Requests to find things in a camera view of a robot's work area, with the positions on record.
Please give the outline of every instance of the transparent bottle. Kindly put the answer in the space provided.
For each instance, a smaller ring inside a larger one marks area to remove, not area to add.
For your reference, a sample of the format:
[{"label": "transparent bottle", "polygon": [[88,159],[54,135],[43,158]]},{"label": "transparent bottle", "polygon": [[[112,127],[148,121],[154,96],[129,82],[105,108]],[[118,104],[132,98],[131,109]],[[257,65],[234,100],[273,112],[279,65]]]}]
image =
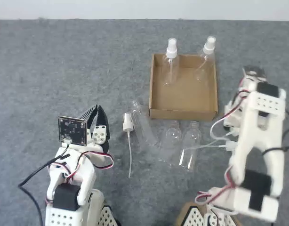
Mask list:
[{"label": "transparent bottle", "polygon": [[161,73],[164,78],[164,84],[173,84],[179,73],[179,55],[177,54],[177,40],[170,38],[168,40],[167,52],[163,56]]},{"label": "transparent bottle", "polygon": [[209,36],[203,49],[198,53],[201,58],[199,67],[195,69],[195,77],[198,80],[211,73],[215,63],[215,43],[216,38],[214,36]]},{"label": "transparent bottle", "polygon": [[146,144],[155,145],[157,143],[157,139],[153,134],[146,108],[138,101],[134,100],[132,102],[130,113],[133,121],[134,131],[140,146]]},{"label": "transparent bottle", "polygon": [[184,167],[187,171],[194,171],[195,162],[197,159],[197,148],[200,146],[201,132],[199,123],[192,121],[186,129],[182,138],[182,150],[179,159],[179,166]]},{"label": "transparent bottle", "polygon": [[175,164],[174,157],[180,150],[182,132],[177,120],[171,121],[161,140],[159,160]]}]

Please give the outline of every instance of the cardboard box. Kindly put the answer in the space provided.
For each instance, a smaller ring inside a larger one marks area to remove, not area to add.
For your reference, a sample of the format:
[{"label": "cardboard box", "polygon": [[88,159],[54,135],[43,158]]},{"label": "cardboard box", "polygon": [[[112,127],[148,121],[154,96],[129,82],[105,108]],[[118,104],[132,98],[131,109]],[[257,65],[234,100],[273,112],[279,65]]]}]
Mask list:
[{"label": "cardboard box", "polygon": [[179,77],[169,86],[161,74],[163,54],[153,54],[150,81],[149,114],[156,119],[211,121],[218,112],[216,66],[210,67],[200,81],[195,68],[197,55],[180,55]]}]

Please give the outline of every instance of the white robotic arm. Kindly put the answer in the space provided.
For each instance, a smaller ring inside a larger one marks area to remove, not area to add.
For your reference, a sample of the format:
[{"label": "white robotic arm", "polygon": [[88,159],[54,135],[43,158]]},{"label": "white robotic arm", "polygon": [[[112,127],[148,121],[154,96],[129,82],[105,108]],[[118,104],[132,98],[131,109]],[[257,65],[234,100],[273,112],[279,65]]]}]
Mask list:
[{"label": "white robotic arm", "polygon": [[[97,112],[96,126],[91,133],[90,126]],[[59,117],[59,137],[62,147],[56,156],[62,157],[49,167],[45,226],[97,225],[102,218],[104,195],[92,188],[95,167],[108,169],[114,164],[107,154],[110,134],[103,109],[93,107],[80,119]]]},{"label": "white robotic arm", "polygon": [[[238,136],[229,160],[232,181],[224,188],[214,187],[199,195],[207,198],[205,203],[269,222],[276,220],[283,188],[285,99],[285,90],[267,83],[260,68],[244,67],[239,92],[225,106],[229,117],[224,119],[224,127]],[[264,156],[267,174],[246,169],[253,148]]]}]

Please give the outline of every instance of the spray nozzle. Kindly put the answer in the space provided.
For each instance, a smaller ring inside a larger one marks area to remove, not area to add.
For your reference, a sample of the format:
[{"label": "spray nozzle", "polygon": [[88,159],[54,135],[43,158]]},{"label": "spray nozzle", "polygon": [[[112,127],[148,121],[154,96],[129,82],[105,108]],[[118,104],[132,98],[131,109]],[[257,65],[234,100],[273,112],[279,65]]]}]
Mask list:
[{"label": "spray nozzle", "polygon": [[170,38],[168,40],[167,57],[174,59],[177,56],[177,40]]},{"label": "spray nozzle", "polygon": [[207,37],[203,51],[205,54],[212,54],[215,50],[216,38],[214,36]]}]

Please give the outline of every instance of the white wall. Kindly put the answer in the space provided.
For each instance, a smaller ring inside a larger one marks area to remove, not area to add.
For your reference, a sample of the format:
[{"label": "white wall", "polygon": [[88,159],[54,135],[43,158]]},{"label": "white wall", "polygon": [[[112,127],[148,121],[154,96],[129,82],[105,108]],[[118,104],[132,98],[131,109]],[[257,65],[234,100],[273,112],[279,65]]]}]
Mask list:
[{"label": "white wall", "polygon": [[0,19],[289,20],[289,0],[0,0]]}]

